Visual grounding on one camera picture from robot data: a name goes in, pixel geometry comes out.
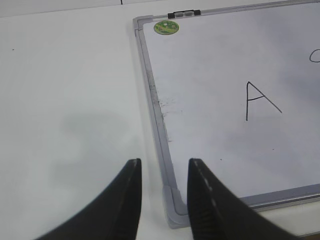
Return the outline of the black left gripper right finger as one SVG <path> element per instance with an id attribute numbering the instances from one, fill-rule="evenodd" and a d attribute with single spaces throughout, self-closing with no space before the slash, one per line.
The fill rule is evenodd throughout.
<path id="1" fill-rule="evenodd" d="M 296 240 L 237 198 L 198 158 L 188 163 L 187 210 L 195 240 Z"/>

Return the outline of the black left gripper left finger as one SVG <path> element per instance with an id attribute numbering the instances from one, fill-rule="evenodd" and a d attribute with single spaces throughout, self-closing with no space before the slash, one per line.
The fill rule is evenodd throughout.
<path id="1" fill-rule="evenodd" d="M 41 240 L 134 240 L 142 209 L 142 162 L 130 159 L 84 209 Z"/>

